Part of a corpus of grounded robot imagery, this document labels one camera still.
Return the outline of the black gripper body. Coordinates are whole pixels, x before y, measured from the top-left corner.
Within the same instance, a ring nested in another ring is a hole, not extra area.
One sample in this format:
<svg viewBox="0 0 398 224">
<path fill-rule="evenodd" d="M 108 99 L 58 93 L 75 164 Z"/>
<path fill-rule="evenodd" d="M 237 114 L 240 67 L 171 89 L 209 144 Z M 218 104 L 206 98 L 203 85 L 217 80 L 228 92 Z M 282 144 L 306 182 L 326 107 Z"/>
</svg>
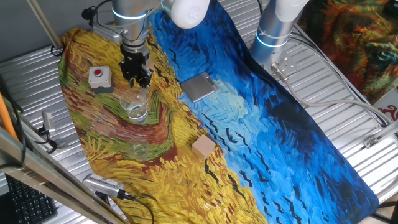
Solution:
<svg viewBox="0 0 398 224">
<path fill-rule="evenodd" d="M 144 78 L 150 76 L 150 70 L 146 67 L 149 52 L 128 52 L 120 47 L 124 60 L 119 63 L 124 78 Z"/>
</svg>

